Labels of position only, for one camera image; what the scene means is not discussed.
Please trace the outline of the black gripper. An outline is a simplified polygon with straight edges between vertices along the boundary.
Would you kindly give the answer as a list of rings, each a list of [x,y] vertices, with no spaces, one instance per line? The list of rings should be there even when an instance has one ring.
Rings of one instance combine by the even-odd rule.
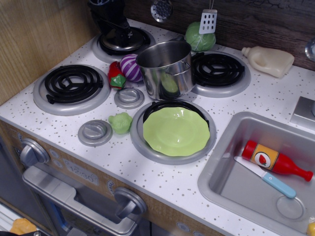
[[[133,36],[133,27],[124,16],[124,0],[89,0],[92,19],[101,35],[100,42],[106,47],[127,46]]]

